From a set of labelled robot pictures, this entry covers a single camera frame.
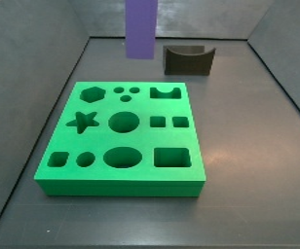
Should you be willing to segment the purple flat gripper finger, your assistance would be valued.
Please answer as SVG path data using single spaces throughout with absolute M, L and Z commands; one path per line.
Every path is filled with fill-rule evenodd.
M 125 0 L 126 57 L 153 59 L 158 0 Z

